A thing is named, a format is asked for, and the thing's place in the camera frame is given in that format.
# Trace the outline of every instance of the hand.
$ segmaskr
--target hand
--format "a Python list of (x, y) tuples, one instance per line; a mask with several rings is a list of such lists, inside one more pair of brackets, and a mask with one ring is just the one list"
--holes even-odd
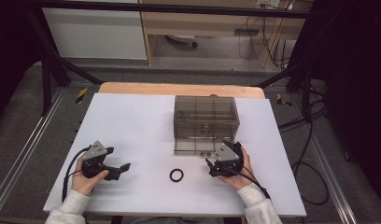
[(74, 173), (72, 177), (72, 189), (83, 195), (88, 196), (91, 194), (92, 190), (94, 189), (94, 186), (98, 182), (100, 182), (102, 179), (104, 179), (108, 175), (109, 171), (104, 170), (93, 178), (87, 178), (80, 171), (82, 170), (83, 155), (78, 159), (78, 162), (77, 162), (76, 171), (79, 171), (79, 172)]
[[(243, 167), (243, 169), (241, 170), (241, 173), (243, 175), (247, 175), (247, 176), (253, 178), (252, 176), (254, 176), (254, 172), (252, 171), (251, 162), (249, 160), (249, 155), (247, 154), (246, 150), (243, 147), (241, 147), (241, 150), (242, 150), (243, 158), (244, 158), (244, 167), (247, 168), (246, 169)], [(232, 177), (220, 175), (220, 176), (218, 176), (218, 179), (220, 179), (221, 181), (223, 181), (226, 184), (231, 185), (236, 190), (242, 189), (243, 187), (245, 187), (251, 183), (250, 180), (248, 180), (247, 178), (244, 178), (240, 175), (232, 176)]]

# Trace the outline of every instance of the transparent container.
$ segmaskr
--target transparent container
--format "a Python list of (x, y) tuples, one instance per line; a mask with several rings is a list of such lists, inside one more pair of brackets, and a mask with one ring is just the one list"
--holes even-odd
[(232, 97), (176, 96), (175, 154), (208, 156), (222, 139), (233, 142), (239, 125)]

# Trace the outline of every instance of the white table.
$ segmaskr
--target white table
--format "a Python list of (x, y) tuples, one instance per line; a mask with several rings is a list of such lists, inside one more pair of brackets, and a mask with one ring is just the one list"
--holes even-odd
[[(235, 100), (240, 119), (235, 140), (247, 149), (255, 176), (267, 188), (276, 212), (281, 217), (306, 216), (269, 101)], [(96, 93), (44, 211), (61, 204), (64, 174), (72, 158), (99, 140), (103, 146), (115, 148), (106, 156), (105, 165), (132, 165), (118, 181), (102, 181), (96, 186), (86, 213), (243, 216), (245, 206), (240, 197), (208, 174), (204, 159), (174, 155), (174, 104), (173, 95)], [(178, 183), (169, 178), (175, 168), (184, 172)]]

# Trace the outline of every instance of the o-ring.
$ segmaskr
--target o-ring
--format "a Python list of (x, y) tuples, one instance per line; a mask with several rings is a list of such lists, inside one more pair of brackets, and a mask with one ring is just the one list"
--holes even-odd
[[(173, 179), (173, 173), (174, 173), (175, 171), (179, 171), (179, 172), (181, 173), (181, 177), (180, 177), (179, 179), (177, 179), (177, 180)], [(184, 172), (182, 172), (182, 170), (180, 170), (180, 169), (174, 169), (174, 170), (170, 173), (170, 179), (171, 179), (173, 182), (179, 182), (179, 181), (181, 181), (182, 177), (184, 177)]]

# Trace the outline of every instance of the yellow tape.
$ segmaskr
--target yellow tape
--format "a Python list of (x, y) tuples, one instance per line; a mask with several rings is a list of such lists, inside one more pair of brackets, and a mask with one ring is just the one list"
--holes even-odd
[(80, 104), (82, 103), (82, 100), (83, 100), (83, 97), (85, 96), (86, 92), (88, 91), (87, 88), (82, 88), (82, 90), (80, 90), (79, 94), (78, 94), (78, 97), (75, 101), (75, 104)]
[(285, 102), (285, 101), (283, 101), (281, 99), (281, 94), (280, 93), (277, 94), (277, 103), (281, 104), (281, 105), (292, 106), (291, 102)]

